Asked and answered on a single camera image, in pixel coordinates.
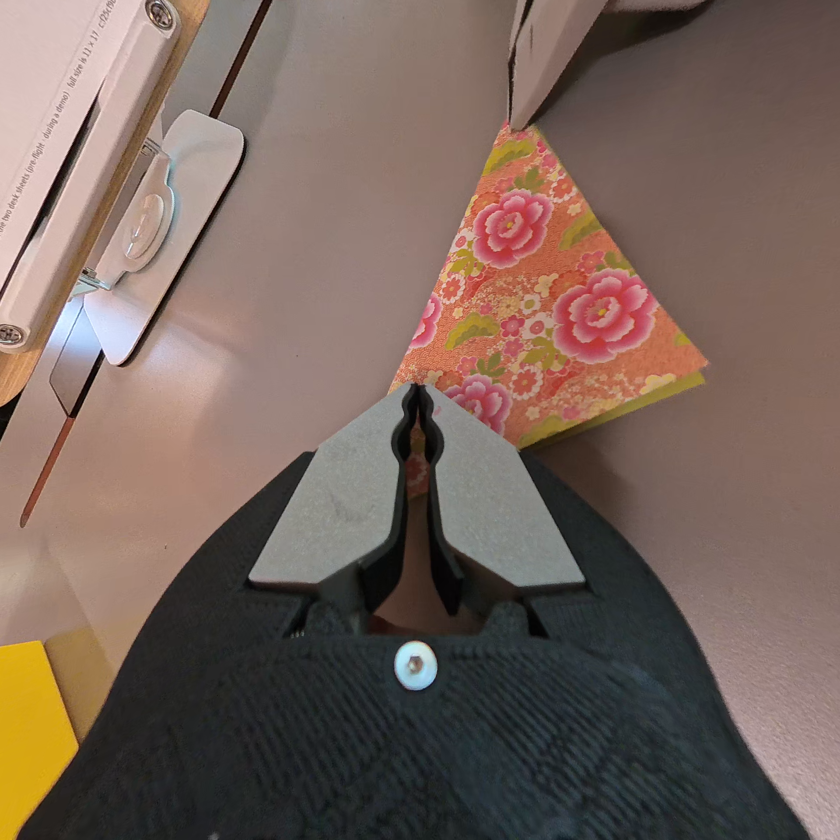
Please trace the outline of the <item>yellow paper sheet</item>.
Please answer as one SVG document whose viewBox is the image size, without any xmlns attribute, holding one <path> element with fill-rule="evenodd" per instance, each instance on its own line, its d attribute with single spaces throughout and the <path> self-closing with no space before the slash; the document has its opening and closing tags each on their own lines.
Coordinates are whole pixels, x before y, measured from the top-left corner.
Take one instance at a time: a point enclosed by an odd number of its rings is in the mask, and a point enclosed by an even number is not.
<svg viewBox="0 0 840 840">
<path fill-rule="evenodd" d="M 78 749 L 46 650 L 1 647 L 1 838 L 16 838 Z"/>
</svg>

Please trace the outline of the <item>floral origami paper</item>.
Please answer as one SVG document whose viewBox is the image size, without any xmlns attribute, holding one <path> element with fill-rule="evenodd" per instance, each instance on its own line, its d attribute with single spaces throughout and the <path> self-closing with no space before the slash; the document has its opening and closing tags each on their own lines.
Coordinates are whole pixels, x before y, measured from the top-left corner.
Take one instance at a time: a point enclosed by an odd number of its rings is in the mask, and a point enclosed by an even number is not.
<svg viewBox="0 0 840 840">
<path fill-rule="evenodd" d="M 522 450 L 706 366 L 541 132 L 504 123 L 390 391 L 431 385 Z"/>
</svg>

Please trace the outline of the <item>printed white paper sheet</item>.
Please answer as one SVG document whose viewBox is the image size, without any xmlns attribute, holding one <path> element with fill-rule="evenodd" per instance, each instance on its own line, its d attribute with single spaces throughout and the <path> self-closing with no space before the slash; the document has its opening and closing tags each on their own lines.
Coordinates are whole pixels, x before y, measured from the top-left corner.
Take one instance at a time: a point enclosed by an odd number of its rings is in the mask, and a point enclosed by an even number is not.
<svg viewBox="0 0 840 840">
<path fill-rule="evenodd" d="M 1 272 L 25 246 L 142 3 L 1 2 Z"/>
</svg>

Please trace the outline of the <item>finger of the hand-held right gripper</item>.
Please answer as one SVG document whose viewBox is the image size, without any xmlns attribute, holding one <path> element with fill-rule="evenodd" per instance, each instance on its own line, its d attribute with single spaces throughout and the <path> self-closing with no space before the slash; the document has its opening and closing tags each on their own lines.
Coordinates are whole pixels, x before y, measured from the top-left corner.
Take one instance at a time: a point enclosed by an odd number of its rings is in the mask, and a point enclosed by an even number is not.
<svg viewBox="0 0 840 840">
<path fill-rule="evenodd" d="M 517 42 L 530 12 L 532 1 L 517 1 L 511 26 L 509 49 L 507 58 L 507 124 L 513 128 L 513 94 L 515 91 L 515 75 L 517 65 Z"/>
<path fill-rule="evenodd" d="M 517 42 L 513 129 L 529 124 L 606 5 L 532 1 Z"/>
</svg>

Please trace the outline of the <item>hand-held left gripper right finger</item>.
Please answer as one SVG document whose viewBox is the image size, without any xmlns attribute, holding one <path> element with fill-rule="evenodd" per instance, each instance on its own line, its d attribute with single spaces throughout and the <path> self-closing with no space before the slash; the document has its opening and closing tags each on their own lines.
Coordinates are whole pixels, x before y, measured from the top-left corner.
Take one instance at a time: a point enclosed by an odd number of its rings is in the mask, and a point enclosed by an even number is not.
<svg viewBox="0 0 840 840">
<path fill-rule="evenodd" d="M 488 615 L 499 602 L 585 586 L 585 576 L 504 437 L 432 386 L 418 391 L 428 462 L 427 532 L 444 608 Z"/>
</svg>

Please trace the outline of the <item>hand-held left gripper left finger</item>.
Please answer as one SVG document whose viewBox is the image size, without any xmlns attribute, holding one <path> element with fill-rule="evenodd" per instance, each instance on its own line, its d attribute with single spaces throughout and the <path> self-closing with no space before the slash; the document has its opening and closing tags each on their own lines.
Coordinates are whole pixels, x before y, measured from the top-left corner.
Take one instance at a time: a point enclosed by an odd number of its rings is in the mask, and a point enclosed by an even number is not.
<svg viewBox="0 0 840 840">
<path fill-rule="evenodd" d="M 249 582 L 374 613 L 403 572 L 406 460 L 418 386 L 402 385 L 322 443 Z"/>
</svg>

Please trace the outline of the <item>clear round plastic knob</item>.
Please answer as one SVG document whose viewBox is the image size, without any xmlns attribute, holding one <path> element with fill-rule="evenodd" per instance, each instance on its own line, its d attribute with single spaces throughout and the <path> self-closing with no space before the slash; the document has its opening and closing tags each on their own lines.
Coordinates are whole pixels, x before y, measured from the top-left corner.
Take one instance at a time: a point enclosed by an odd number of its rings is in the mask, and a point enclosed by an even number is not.
<svg viewBox="0 0 840 840">
<path fill-rule="evenodd" d="M 168 234 L 174 214 L 174 194 L 167 188 L 147 193 L 131 206 L 122 223 L 122 254 L 131 271 L 139 270 L 156 255 Z"/>
</svg>

